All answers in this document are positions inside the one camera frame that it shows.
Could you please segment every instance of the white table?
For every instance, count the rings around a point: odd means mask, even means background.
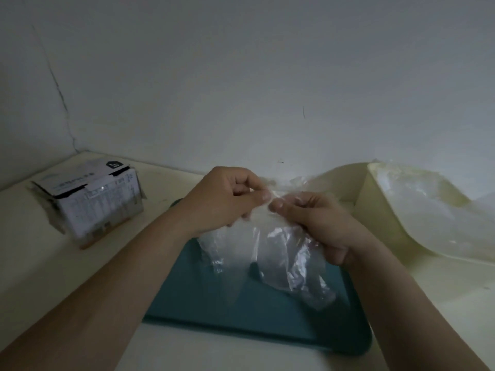
[[[84,152],[60,164],[76,165],[100,154]],[[59,234],[26,187],[29,180],[0,192],[0,349],[82,284],[135,234],[201,179],[198,174],[133,162],[148,197],[145,211],[91,248],[80,251]],[[495,268],[459,267],[438,258],[415,278],[449,322],[495,368]],[[451,279],[436,279],[451,270]],[[360,358],[325,355],[267,343],[165,326],[141,324],[118,370],[382,370],[374,341]]]

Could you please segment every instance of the teal cutting board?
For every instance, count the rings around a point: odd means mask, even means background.
[[[185,244],[144,321],[361,355],[371,330],[349,275],[327,264],[335,302],[316,311],[259,279],[256,264],[234,303],[221,277],[205,262],[196,239]]]

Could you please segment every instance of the plastic bag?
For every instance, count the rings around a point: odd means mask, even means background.
[[[272,191],[281,197],[288,191]],[[325,282],[323,246],[305,230],[269,211],[254,209],[249,220],[208,232],[198,239],[215,272],[222,275],[226,299],[232,303],[256,262],[263,283],[287,292],[316,310],[332,303],[336,293]]]
[[[445,177],[391,163],[369,166],[404,230],[433,252],[495,263],[495,194],[471,201]]]

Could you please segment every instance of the person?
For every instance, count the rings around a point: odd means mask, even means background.
[[[253,172],[214,168],[112,260],[0,354],[1,370],[111,370],[192,237],[270,200]],[[302,192],[269,208],[303,225],[354,283],[390,370],[488,370],[407,270],[333,198]]]

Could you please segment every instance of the cardboard box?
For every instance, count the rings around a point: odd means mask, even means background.
[[[33,183],[50,224],[68,230],[81,248],[143,210],[136,170],[121,161],[90,160]]]

